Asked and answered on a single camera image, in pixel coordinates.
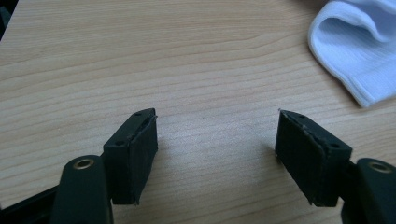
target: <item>white cloth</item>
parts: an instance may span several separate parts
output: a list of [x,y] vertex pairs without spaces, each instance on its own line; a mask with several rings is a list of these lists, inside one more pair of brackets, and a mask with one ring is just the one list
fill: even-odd
[[396,95],[396,0],[333,0],[311,24],[318,61],[363,107]]

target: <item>white sock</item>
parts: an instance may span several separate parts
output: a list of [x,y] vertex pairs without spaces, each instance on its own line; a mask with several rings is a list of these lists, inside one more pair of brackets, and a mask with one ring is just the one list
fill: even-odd
[[363,107],[396,95],[396,0],[333,0],[308,34],[318,61]]

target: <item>table surface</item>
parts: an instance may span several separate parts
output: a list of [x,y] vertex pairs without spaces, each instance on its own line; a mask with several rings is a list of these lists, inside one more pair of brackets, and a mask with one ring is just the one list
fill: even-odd
[[278,109],[396,165],[396,100],[360,108],[306,42],[317,0],[20,1],[0,43],[0,202],[59,183],[155,107],[159,151],[115,223],[340,223],[276,162]]

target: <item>wood grain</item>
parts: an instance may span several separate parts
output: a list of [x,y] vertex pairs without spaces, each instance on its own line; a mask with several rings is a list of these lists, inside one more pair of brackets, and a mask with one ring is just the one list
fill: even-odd
[[115,223],[341,223],[274,157],[278,109],[396,165],[396,101],[360,108],[306,44],[316,0],[20,1],[0,43],[0,202],[58,184],[155,107],[159,152]]

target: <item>clamp jaw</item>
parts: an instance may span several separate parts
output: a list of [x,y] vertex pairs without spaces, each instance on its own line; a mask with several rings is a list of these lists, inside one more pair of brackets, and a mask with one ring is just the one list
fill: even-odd
[[111,202],[139,204],[158,150],[155,109],[132,114],[105,143],[101,156],[75,158],[59,186],[0,211],[0,222],[113,223]]
[[312,119],[281,110],[276,155],[315,206],[344,200],[344,223],[396,223],[396,168],[383,161],[351,162],[352,148]]

